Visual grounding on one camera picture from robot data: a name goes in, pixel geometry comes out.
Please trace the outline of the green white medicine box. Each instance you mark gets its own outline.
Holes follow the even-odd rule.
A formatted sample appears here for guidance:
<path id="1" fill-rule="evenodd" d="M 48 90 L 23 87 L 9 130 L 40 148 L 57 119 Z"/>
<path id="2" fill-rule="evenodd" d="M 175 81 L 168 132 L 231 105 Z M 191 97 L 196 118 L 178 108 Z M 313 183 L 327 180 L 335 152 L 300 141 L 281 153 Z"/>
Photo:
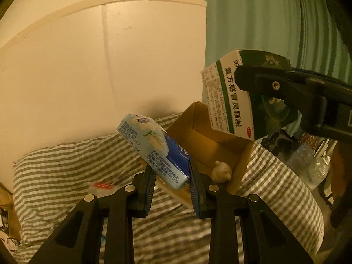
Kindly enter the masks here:
<path id="1" fill-rule="evenodd" d="M 234 49 L 203 69 L 203 93 L 212 129 L 253 141 L 297 120 L 298 111 L 282 100 L 241 90 L 235 83 L 239 66 L 292 68 L 289 59 L 278 54 Z"/>

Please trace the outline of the blue white tissue pack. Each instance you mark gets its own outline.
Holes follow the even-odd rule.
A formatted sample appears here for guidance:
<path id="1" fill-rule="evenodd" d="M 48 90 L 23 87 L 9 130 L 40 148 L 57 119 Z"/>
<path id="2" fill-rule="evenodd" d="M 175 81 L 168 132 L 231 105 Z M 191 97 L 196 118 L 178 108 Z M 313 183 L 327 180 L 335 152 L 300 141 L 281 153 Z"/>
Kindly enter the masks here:
<path id="1" fill-rule="evenodd" d="M 129 113 L 117 131 L 170 188 L 179 190 L 189 182 L 189 153 L 152 118 Z"/>

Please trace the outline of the grey white checkered duvet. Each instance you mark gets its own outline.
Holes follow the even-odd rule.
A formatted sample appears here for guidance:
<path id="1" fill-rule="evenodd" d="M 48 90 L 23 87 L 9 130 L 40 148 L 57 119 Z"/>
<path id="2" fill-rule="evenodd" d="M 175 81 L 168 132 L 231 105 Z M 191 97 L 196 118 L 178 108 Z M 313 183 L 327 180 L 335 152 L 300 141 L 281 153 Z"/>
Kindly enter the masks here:
<path id="1" fill-rule="evenodd" d="M 33 151 L 17 161 L 14 206 L 21 243 L 14 258 L 28 263 L 58 224 L 97 181 L 121 188 L 143 171 L 140 155 L 119 134 Z M 323 242 L 322 212 L 304 183 L 277 157 L 255 143 L 238 194 L 259 195 L 309 255 Z M 137 263 L 207 263 L 211 221 L 154 189 L 152 208 L 133 222 Z"/>

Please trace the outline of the teal curtain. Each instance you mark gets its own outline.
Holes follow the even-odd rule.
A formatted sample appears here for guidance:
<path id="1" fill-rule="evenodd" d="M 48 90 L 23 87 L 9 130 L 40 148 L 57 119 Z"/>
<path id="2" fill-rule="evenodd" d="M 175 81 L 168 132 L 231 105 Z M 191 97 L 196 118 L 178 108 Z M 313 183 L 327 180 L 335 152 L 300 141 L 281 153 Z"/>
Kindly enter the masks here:
<path id="1" fill-rule="evenodd" d="M 351 85 L 351 50 L 343 40 L 337 19 L 332 15 L 330 2 L 205 1 L 206 67 L 232 50 L 250 49 L 286 57 L 291 62 L 290 70 L 312 71 Z M 289 108 L 298 111 L 298 118 L 286 127 L 301 125 L 300 111 L 306 112 L 308 105 Z"/>

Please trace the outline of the small white plush object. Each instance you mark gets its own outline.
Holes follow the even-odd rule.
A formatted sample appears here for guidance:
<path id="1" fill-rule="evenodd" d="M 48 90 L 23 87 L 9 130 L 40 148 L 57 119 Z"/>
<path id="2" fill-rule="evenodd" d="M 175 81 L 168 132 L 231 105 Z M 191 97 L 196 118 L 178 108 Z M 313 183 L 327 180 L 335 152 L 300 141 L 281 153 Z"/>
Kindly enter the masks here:
<path id="1" fill-rule="evenodd" d="M 225 183 L 231 180 L 232 168 L 225 162 L 216 161 L 211 173 L 211 179 L 215 183 Z"/>

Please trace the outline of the large brown cardboard box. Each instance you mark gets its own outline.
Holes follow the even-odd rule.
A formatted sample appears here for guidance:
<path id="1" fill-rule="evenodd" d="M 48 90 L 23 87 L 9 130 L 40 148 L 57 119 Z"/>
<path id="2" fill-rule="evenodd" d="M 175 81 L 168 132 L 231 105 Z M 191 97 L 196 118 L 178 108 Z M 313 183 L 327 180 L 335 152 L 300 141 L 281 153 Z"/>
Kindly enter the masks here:
<path id="1" fill-rule="evenodd" d="M 216 161 L 230 165 L 231 180 L 224 186 L 230 194 L 238 193 L 253 141 L 212 129 L 208 107 L 201 102 L 193 102 L 183 113 L 158 118 L 156 122 L 191 155 L 200 173 L 210 176 Z"/>

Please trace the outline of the white headboard panel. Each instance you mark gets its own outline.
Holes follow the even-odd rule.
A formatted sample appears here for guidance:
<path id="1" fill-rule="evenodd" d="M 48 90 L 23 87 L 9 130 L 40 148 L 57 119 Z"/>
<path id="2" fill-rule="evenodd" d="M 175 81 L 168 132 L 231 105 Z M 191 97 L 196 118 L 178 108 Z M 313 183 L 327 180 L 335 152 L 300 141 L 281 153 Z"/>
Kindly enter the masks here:
<path id="1" fill-rule="evenodd" d="M 204 0 L 109 0 L 50 14 L 1 48 L 1 182 L 43 147 L 112 134 L 202 97 Z"/>

